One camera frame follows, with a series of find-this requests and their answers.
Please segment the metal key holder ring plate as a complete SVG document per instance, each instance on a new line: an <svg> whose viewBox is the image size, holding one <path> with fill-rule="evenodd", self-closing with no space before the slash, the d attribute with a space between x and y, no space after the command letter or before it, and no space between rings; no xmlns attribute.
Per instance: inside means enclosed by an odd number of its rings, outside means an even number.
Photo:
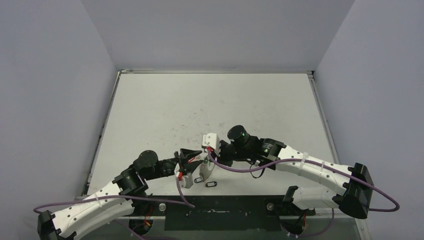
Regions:
<svg viewBox="0 0 424 240"><path fill-rule="evenodd" d="M208 160L208 165L204 165L203 161ZM207 182L210 178L213 170L214 170L215 164L210 160L208 156L205 156L202 160L202 163L199 165L199 177L202 178L203 182Z"/></svg>

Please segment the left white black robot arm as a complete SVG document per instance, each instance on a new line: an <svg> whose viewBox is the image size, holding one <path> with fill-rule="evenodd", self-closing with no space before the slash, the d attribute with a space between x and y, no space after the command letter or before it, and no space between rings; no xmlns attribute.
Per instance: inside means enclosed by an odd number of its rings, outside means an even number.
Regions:
<svg viewBox="0 0 424 240"><path fill-rule="evenodd" d="M104 187L83 200L67 202L66 208L38 213L37 233L41 240L80 240L97 228L135 213L144 215L150 202L160 199L146 194L148 180L174 176L177 181L191 177L202 162L200 150L182 148L172 158L160 160L153 150L145 150L133 163Z"/></svg>

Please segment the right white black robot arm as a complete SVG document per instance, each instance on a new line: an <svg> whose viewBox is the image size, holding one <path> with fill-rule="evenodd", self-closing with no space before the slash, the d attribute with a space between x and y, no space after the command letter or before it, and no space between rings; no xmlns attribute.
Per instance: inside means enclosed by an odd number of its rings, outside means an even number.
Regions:
<svg viewBox="0 0 424 240"><path fill-rule="evenodd" d="M337 208L356 219L368 217L374 183L365 165L328 162L281 141L250 135L242 125L232 127L227 137L230 142L219 138L208 141L207 150L217 163L230 167L235 161L247 162L291 173L320 185L289 187L289 197L282 201L286 213L294 215L305 209Z"/></svg>

